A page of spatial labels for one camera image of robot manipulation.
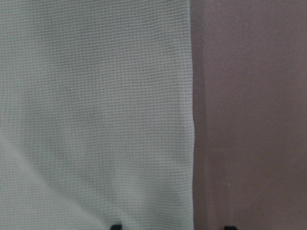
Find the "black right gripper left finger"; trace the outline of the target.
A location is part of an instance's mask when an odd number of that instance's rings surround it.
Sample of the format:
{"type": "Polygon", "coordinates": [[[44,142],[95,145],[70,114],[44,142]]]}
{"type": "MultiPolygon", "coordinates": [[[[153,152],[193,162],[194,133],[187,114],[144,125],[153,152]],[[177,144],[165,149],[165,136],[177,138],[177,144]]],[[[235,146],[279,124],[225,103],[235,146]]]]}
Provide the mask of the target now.
{"type": "Polygon", "coordinates": [[[122,230],[121,224],[114,224],[110,227],[110,230],[122,230]]]}

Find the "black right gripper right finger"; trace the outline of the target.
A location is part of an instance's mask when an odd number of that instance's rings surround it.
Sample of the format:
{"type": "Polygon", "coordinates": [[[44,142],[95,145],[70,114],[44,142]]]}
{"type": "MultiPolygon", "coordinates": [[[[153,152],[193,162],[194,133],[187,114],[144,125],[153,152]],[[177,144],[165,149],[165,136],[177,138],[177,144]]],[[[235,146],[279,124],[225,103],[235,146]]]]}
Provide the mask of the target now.
{"type": "Polygon", "coordinates": [[[236,230],[236,226],[224,226],[224,230],[236,230]]]}

